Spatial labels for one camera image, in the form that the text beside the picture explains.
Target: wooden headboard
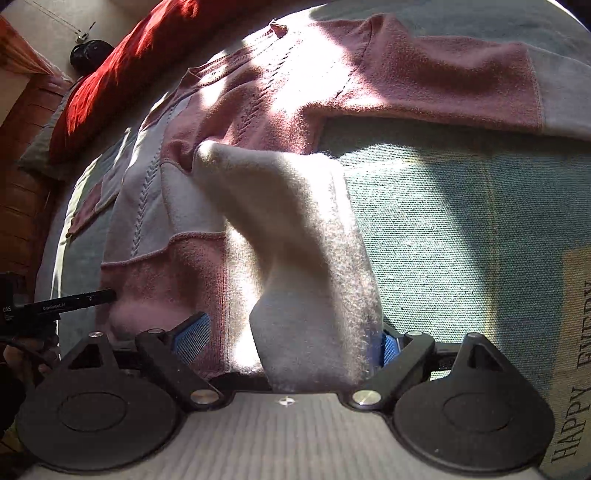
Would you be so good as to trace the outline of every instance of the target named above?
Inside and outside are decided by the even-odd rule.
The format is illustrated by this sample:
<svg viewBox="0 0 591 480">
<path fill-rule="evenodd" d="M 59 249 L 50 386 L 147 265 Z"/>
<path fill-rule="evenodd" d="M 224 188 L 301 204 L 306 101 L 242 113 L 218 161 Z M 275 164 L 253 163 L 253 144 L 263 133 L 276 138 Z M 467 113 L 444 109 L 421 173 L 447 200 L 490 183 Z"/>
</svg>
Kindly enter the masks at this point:
<svg viewBox="0 0 591 480">
<path fill-rule="evenodd" d="M 32 75 L 0 127 L 0 272 L 23 275 L 31 301 L 59 184 L 17 169 L 16 162 L 71 86 Z"/>
</svg>

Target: black round object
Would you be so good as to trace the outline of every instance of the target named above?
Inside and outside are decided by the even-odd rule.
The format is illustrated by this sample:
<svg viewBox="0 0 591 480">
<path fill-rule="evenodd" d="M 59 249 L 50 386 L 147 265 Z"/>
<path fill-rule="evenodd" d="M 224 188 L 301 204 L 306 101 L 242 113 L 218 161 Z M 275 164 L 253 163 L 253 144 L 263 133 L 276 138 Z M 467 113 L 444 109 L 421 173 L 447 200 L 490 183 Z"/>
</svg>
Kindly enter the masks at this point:
<svg viewBox="0 0 591 480">
<path fill-rule="evenodd" d="M 175 402 L 158 386 L 112 369 L 85 368 L 56 372 L 41 383 L 17 415 L 17 432 L 43 464 L 93 472 L 149 455 L 177 422 Z"/>
<path fill-rule="evenodd" d="M 408 390 L 394 410 L 394 426 L 411 450 L 432 463 L 491 474 L 539 463 L 554 417 L 524 379 L 468 369 Z"/>
<path fill-rule="evenodd" d="M 75 46 L 70 53 L 70 63 L 82 75 L 95 72 L 114 48 L 103 40 L 90 40 Z"/>
</svg>

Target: gray gripper base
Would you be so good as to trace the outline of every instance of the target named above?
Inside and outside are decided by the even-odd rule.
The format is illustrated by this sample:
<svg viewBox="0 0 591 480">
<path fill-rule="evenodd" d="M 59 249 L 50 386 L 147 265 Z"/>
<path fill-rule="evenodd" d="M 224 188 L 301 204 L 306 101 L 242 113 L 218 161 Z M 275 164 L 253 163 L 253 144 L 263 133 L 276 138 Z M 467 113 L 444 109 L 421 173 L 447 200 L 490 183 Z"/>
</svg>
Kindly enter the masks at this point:
<svg viewBox="0 0 591 480">
<path fill-rule="evenodd" d="M 374 413 L 350 410 L 334 394 L 238 393 L 225 408 L 189 415 L 154 456 L 93 480 L 457 480 L 408 453 Z M 23 480 L 81 476 L 35 466 Z M 542 480 L 535 469 L 504 480 Z"/>
</svg>

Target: pink fabric panel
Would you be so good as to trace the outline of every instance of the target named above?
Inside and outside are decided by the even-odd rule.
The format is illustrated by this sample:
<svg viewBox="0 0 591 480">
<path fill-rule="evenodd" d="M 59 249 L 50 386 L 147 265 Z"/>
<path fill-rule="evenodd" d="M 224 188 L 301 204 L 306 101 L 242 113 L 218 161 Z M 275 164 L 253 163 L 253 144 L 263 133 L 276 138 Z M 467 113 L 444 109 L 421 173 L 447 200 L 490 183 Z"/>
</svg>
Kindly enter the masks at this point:
<svg viewBox="0 0 591 480">
<path fill-rule="evenodd" d="M 537 83 L 521 43 L 412 38 L 393 17 L 372 17 L 363 61 L 335 107 L 348 115 L 541 132 Z"/>
<path fill-rule="evenodd" d="M 163 251 L 127 262 L 103 264 L 102 288 L 117 302 L 102 306 L 97 327 L 114 339 L 152 327 L 170 330 L 195 312 L 211 318 L 211 339 L 192 367 L 205 377 L 225 373 L 225 234 L 182 233 Z"/>
<path fill-rule="evenodd" d="M 177 96 L 194 93 L 167 129 L 163 160 L 189 170 L 207 138 L 311 153 L 324 120 L 336 115 L 541 132 L 537 83 L 523 44 L 413 38 L 392 15 L 317 22 L 281 38 L 270 32 L 190 71 L 194 78 L 185 77 Z M 208 105 L 211 91 L 216 101 Z"/>
<path fill-rule="evenodd" d="M 80 232 L 96 216 L 96 205 L 100 202 L 102 190 L 103 179 L 92 187 L 82 207 L 74 214 L 70 229 L 66 233 L 66 238 Z"/>
<path fill-rule="evenodd" d="M 331 114 L 330 103 L 361 62 L 370 39 L 369 22 L 324 23 L 330 35 L 316 24 L 286 35 L 280 30 L 277 38 L 265 34 L 216 61 L 216 72 L 209 65 L 190 70 L 193 84 L 187 75 L 181 89 L 194 94 L 170 122 L 161 159 L 190 170 L 196 147 L 208 138 L 255 150 L 309 153 L 312 132 Z M 204 105 L 211 96 L 217 97 L 215 103 Z M 319 108 L 320 115 L 304 119 L 301 111 L 308 107 L 309 113 Z"/>
</svg>

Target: wire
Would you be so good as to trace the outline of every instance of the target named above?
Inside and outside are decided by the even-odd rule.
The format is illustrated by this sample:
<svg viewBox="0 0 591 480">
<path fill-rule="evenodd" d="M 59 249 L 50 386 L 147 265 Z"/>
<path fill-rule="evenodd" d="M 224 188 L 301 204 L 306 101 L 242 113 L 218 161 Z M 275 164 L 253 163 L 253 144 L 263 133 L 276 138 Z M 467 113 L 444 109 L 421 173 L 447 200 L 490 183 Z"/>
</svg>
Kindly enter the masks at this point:
<svg viewBox="0 0 591 480">
<path fill-rule="evenodd" d="M 82 33 L 82 31 L 79 28 L 76 28 L 74 25 L 72 25 L 70 22 L 68 22 L 67 20 L 63 19 L 62 17 L 60 17 L 59 15 L 55 14 L 54 12 L 52 12 L 51 10 L 48 10 L 47 8 L 45 8 L 43 5 L 38 4 L 37 2 L 35 2 L 35 0 L 25 0 L 26 3 L 28 3 L 29 5 L 31 5 L 32 7 L 37 7 L 37 9 L 43 13 L 46 14 L 48 17 L 50 17 L 52 20 L 55 20 L 57 22 L 62 23 L 64 26 L 69 27 L 73 30 L 74 33 Z"/>
</svg>

